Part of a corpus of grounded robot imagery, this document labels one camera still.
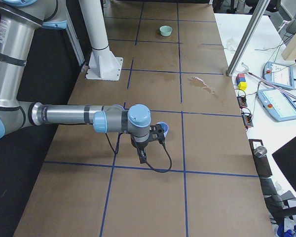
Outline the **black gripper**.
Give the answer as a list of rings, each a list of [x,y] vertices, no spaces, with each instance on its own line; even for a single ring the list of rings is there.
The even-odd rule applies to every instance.
[[[148,142],[137,142],[134,137],[131,137],[131,143],[136,148],[139,158],[146,158],[145,148],[148,145]]]

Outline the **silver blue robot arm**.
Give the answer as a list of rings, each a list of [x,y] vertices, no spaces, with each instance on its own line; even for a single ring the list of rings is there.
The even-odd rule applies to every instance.
[[[98,133],[130,134],[141,162],[146,162],[152,126],[145,105],[125,110],[120,105],[44,105],[17,100],[34,32],[65,29],[69,19],[66,2],[0,0],[0,13],[0,138],[31,125],[90,124]]]

